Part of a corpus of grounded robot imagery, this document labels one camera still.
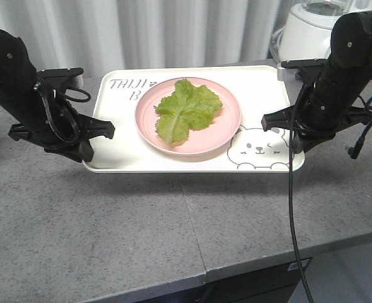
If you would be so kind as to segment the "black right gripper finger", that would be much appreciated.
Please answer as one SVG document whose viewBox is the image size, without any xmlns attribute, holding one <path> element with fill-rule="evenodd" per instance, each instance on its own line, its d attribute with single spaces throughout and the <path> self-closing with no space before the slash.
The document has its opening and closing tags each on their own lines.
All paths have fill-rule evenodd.
<svg viewBox="0 0 372 303">
<path fill-rule="evenodd" d="M 330 136 L 312 136 L 308 134 L 295 134 L 293 138 L 293 153 L 308 152 L 317 145 L 334 139 L 334 135 Z"/>
<path fill-rule="evenodd" d="M 272 128 L 290 129 L 293 124 L 294 107 L 287 107 L 270 114 L 264 114 L 261 120 L 262 129 L 269 131 Z"/>
</svg>

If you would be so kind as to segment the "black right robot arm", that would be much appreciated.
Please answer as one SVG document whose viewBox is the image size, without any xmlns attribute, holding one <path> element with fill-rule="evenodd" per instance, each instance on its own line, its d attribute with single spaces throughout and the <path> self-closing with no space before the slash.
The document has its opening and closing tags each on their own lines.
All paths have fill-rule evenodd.
<svg viewBox="0 0 372 303">
<path fill-rule="evenodd" d="M 295 153 L 307 152 L 344 129 L 372 121 L 372 107 L 353 106 L 372 81 L 372 11 L 341 16 L 332 29 L 330 47 L 327 59 L 281 63 L 284 69 L 296 70 L 303 86 L 294 105 L 262 118 L 264 131 L 294 131 Z"/>
</svg>

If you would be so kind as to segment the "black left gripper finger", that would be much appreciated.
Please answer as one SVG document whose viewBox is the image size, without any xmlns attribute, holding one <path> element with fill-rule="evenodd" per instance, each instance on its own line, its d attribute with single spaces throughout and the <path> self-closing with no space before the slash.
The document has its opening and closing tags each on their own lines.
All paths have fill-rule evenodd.
<svg viewBox="0 0 372 303">
<path fill-rule="evenodd" d="M 104 136 L 111 140 L 114 132 L 115 127 L 110 121 L 102 121 L 93 117 L 85 117 L 83 119 L 83 136 L 86 139 Z"/>
<path fill-rule="evenodd" d="M 94 151 L 89 140 L 78 142 L 74 148 L 74 157 L 77 162 L 90 162 L 93 159 Z"/>
</svg>

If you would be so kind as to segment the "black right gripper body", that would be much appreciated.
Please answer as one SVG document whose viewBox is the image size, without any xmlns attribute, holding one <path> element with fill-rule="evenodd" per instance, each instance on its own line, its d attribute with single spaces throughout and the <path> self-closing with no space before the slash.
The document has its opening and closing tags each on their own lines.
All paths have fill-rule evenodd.
<svg viewBox="0 0 372 303">
<path fill-rule="evenodd" d="M 367 124 L 371 115 L 352 104 L 364 90 L 367 81 L 340 85 L 336 81 L 319 81 L 304 105 L 297 110 L 301 128 L 295 134 L 330 136 L 356 124 Z"/>
</svg>

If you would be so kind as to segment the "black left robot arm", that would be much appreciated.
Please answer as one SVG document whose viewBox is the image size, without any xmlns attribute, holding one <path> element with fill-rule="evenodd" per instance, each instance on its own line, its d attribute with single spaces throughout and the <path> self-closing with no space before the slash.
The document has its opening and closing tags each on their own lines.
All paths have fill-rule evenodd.
<svg viewBox="0 0 372 303">
<path fill-rule="evenodd" d="M 0 30 L 0 106 L 17 120 L 9 136 L 75 162 L 92 161 L 90 139 L 112 139 L 115 128 L 71 105 L 75 98 L 66 92 L 83 92 L 83 72 L 83 68 L 37 71 L 22 39 Z"/>
</svg>

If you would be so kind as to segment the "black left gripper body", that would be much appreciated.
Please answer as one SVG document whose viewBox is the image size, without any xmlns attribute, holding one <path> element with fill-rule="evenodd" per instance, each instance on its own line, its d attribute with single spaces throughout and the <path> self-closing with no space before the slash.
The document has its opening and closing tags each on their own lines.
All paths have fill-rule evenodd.
<svg viewBox="0 0 372 303">
<path fill-rule="evenodd" d="M 11 126 L 8 135 L 15 141 L 25 140 L 41 146 L 45 152 L 62 155 L 71 160 L 76 144 L 86 139 L 83 136 L 83 119 L 67 101 L 67 95 L 48 88 L 35 85 L 33 92 L 40 100 L 40 120 L 26 126 L 22 122 Z"/>
</svg>

